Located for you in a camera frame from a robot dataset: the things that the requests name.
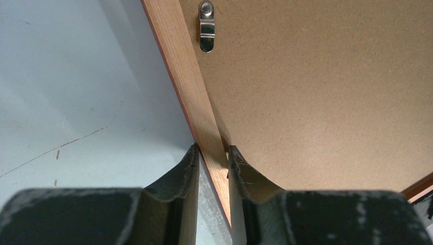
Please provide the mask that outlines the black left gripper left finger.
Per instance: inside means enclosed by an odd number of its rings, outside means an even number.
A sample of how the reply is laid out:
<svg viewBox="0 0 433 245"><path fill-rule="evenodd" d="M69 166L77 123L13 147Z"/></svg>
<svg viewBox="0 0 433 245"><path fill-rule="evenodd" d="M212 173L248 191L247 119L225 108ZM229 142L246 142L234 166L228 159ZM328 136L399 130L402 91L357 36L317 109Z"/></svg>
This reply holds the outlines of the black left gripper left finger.
<svg viewBox="0 0 433 245"><path fill-rule="evenodd" d="M145 188L33 188L1 210L1 244L195 244L200 150Z"/></svg>

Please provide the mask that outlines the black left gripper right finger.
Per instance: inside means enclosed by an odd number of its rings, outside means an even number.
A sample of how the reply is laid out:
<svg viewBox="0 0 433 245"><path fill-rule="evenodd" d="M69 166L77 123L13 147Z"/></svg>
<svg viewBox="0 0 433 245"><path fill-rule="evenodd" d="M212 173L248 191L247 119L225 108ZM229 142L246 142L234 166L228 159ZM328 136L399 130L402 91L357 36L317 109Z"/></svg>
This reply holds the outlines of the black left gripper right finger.
<svg viewBox="0 0 433 245"><path fill-rule="evenodd" d="M404 196L384 190L285 190L228 148L234 244L432 244Z"/></svg>

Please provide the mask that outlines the metal turn clip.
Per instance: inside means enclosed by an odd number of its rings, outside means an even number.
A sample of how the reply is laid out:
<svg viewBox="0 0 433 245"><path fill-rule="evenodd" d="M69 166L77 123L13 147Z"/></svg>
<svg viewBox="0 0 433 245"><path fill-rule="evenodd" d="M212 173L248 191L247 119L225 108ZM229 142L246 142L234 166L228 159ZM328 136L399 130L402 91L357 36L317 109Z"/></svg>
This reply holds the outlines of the metal turn clip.
<svg viewBox="0 0 433 245"><path fill-rule="evenodd" d="M199 5L199 45L205 53L210 53L214 48L215 18L214 5L211 1L202 1Z"/></svg>

